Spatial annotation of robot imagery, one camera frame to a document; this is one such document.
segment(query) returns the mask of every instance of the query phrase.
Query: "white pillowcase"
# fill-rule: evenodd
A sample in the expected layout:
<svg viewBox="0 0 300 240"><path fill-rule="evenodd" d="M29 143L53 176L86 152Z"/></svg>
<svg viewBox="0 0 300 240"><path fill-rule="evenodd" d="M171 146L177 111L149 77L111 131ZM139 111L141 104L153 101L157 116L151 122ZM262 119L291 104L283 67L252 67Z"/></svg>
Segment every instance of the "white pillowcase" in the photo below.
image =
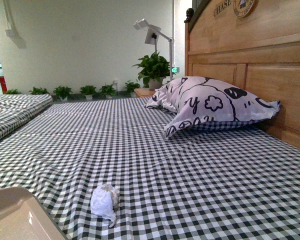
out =
<svg viewBox="0 0 300 240"><path fill-rule="evenodd" d="M280 102L265 102L220 80L188 76L162 86L145 107L164 108L177 113L164 127L167 138L179 130L199 124L206 125L206 130L222 130L271 119L280 110Z"/></svg>

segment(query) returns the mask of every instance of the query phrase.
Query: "exit sign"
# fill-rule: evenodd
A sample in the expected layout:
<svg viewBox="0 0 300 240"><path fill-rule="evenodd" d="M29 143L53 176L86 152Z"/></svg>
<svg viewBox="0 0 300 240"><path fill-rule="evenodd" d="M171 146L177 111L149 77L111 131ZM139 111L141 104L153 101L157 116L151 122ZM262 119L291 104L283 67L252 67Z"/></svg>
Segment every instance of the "exit sign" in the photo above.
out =
<svg viewBox="0 0 300 240"><path fill-rule="evenodd" d="M174 66L172 68L172 72L175 74L175 73L179 73L180 72L180 67L177 67L177 66Z"/></svg>

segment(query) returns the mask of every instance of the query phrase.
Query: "carved wooden finial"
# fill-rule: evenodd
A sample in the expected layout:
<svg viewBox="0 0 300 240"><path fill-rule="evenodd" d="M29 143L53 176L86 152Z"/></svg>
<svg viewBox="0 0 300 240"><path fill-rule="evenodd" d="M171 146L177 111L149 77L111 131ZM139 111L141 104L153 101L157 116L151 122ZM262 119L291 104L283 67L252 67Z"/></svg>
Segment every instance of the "carved wooden finial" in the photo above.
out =
<svg viewBox="0 0 300 240"><path fill-rule="evenodd" d="M193 10L193 8L188 8L186 11L186 20L184 20L184 23L189 23L194 13L195 11Z"/></svg>

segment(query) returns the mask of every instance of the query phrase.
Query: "green plant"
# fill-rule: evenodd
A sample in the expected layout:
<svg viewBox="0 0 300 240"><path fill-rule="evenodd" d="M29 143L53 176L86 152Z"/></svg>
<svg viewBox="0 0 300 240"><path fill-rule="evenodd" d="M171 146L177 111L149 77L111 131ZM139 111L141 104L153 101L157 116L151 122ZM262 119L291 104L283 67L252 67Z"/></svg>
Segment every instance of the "green plant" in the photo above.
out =
<svg viewBox="0 0 300 240"><path fill-rule="evenodd" d="M108 85L104 85L100 88L101 90L101 95L102 96L106 96L106 95L110 95L110 96L114 96L116 95L116 90L113 87L113 84L108 84Z"/></svg>
<svg viewBox="0 0 300 240"><path fill-rule="evenodd" d="M149 80L160 81L160 78L170 75L169 62L163 57L159 56L159 53L152 53L151 56L145 55L138 60L141 63L135 64L138 68L142 70L138 73L138 79L143 79L143 85L148 86Z"/></svg>
<svg viewBox="0 0 300 240"><path fill-rule="evenodd" d="M32 90L29 91L32 95L40 95L40 94L50 94L46 88L37 88L37 87L33 87Z"/></svg>
<svg viewBox="0 0 300 240"><path fill-rule="evenodd" d="M56 96L65 99L66 97L70 96L70 93L72 93L71 88L67 86L58 86L53 91Z"/></svg>
<svg viewBox="0 0 300 240"><path fill-rule="evenodd" d="M125 88L128 93L133 93L135 89L140 88L140 84L131 82L131 80L129 80L125 83Z"/></svg>
<svg viewBox="0 0 300 240"><path fill-rule="evenodd" d="M85 85L83 87L80 87L80 93L83 95L94 95L96 94L96 88L95 86L92 85Z"/></svg>
<svg viewBox="0 0 300 240"><path fill-rule="evenodd" d="M11 89L6 91L4 94L21 94L17 89Z"/></svg>

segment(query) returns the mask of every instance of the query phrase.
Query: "wall socket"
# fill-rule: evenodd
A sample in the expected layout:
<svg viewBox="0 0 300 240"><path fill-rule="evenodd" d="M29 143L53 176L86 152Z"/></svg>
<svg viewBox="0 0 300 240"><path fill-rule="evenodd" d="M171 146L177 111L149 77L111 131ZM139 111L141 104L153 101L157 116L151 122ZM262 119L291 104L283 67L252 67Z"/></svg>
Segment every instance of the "wall socket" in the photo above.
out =
<svg viewBox="0 0 300 240"><path fill-rule="evenodd" d="M5 30L5 35L8 37L8 38L13 38L16 36L16 32L12 29L6 29Z"/></svg>

